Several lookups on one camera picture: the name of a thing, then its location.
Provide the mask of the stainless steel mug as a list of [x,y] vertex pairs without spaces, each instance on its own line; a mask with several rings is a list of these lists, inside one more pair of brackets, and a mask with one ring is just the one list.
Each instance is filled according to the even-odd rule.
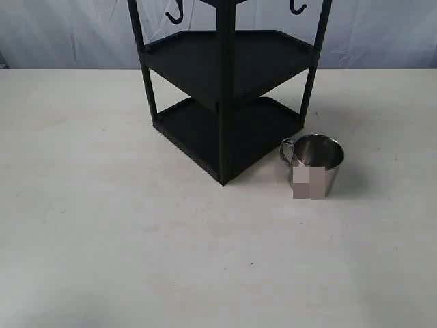
[[288,137],[279,146],[279,156],[289,167],[294,199],[322,199],[333,188],[345,154],[333,138],[321,134]]

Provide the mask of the black tiered corner shelf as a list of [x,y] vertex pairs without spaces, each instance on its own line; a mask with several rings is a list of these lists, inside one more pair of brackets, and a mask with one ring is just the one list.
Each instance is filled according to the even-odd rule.
[[153,127],[220,185],[305,124],[332,3],[313,44],[278,30],[236,29],[237,1],[211,1],[213,30],[146,43],[128,2]]

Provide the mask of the white backdrop curtain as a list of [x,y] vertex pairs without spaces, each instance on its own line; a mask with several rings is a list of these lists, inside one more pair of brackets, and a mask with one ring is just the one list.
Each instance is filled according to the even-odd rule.
[[[245,1],[237,29],[278,29],[313,42],[320,1]],[[125,1],[2,1],[1,61],[11,68],[137,68]],[[334,1],[322,68],[435,68],[435,1]]]

